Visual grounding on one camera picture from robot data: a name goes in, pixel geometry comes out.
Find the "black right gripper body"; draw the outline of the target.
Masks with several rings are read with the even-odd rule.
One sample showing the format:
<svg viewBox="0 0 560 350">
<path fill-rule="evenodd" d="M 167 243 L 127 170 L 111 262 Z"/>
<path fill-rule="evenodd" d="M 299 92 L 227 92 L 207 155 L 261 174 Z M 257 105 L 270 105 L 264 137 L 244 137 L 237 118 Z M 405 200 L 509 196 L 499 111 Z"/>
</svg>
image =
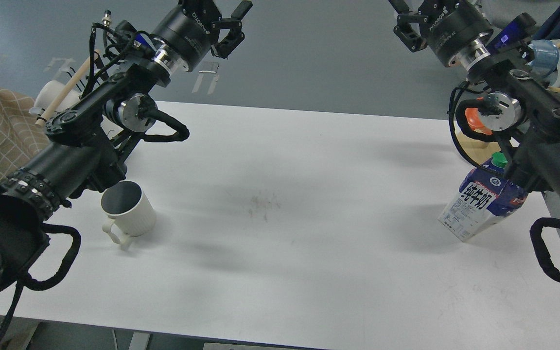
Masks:
<svg viewBox="0 0 560 350">
<path fill-rule="evenodd" d="M 451 66 L 455 54 L 476 39 L 486 42 L 493 29 L 468 0 L 425 0 L 419 6 L 426 22 L 420 35 L 443 66 Z"/>
</svg>

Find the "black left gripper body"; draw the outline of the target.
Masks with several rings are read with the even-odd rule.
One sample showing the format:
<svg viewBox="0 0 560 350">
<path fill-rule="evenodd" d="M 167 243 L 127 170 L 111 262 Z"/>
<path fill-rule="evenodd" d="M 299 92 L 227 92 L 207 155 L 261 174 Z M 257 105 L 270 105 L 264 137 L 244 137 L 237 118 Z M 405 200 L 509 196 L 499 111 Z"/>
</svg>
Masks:
<svg viewBox="0 0 560 350">
<path fill-rule="evenodd" d="M 221 18 L 213 0 L 180 0 L 152 31 L 182 58 L 191 72 L 218 41 L 212 23 Z"/>
</svg>

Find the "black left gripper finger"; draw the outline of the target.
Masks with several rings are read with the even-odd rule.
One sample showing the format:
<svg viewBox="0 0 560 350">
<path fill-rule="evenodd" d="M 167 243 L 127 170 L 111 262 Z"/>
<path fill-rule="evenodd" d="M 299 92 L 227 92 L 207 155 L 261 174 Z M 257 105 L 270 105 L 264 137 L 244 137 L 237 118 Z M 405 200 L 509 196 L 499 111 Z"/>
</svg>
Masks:
<svg viewBox="0 0 560 350">
<path fill-rule="evenodd" d="M 230 29 L 227 35 L 213 44 L 211 47 L 211 54 L 213 57 L 227 58 L 245 39 L 245 34 L 241 28 Z"/>
<path fill-rule="evenodd" d="M 222 20 L 220 20 L 220 29 L 241 29 L 243 26 L 242 20 L 252 7 L 253 3 L 250 0 L 242 0 L 228 18 L 222 18 Z"/>
</svg>

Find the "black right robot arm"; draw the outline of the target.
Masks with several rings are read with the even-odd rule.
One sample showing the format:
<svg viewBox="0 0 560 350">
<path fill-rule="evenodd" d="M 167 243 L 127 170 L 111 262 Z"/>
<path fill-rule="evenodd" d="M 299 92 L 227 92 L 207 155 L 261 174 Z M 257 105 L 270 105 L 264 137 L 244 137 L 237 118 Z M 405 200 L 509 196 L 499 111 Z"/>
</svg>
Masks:
<svg viewBox="0 0 560 350">
<path fill-rule="evenodd" d="M 498 142 L 507 158 L 506 179 L 527 192 L 560 197 L 560 96 L 521 57 L 537 57 L 527 40 L 535 20 L 522 13 L 491 38 L 491 25 L 467 0 L 425 0 L 415 12 L 403 0 L 391 6 L 395 34 L 410 51 L 429 48 L 444 66 L 464 67 L 471 84 L 487 85 L 481 100 L 454 102 L 449 122 L 457 121 L 467 137 Z M 540 267 L 560 283 L 542 238 L 549 227 L 560 229 L 560 219 L 538 219 L 530 237 Z"/>
</svg>

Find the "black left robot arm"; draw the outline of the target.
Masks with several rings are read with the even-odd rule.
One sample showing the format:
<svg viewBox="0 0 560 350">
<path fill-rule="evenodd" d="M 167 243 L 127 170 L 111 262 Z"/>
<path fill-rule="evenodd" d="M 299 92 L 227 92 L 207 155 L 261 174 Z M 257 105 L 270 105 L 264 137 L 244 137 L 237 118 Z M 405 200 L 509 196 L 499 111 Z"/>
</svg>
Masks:
<svg viewBox="0 0 560 350">
<path fill-rule="evenodd" d="M 22 168 L 0 180 L 0 292 L 15 286 L 0 324 L 0 343 L 25 288 L 53 288 L 80 250 L 75 228 L 47 224 L 84 190 L 103 192 L 126 177 L 126 159 L 138 142 L 185 141 L 180 121 L 149 97 L 179 68 L 193 71 L 208 53 L 227 58 L 244 40 L 243 18 L 253 6 L 241 1 L 223 17 L 213 0 L 180 0 L 151 32 L 129 22 L 111 27 L 110 12 L 93 23 L 87 78 L 75 104 L 55 113 L 54 101 L 37 118 L 49 144 Z"/>
</svg>

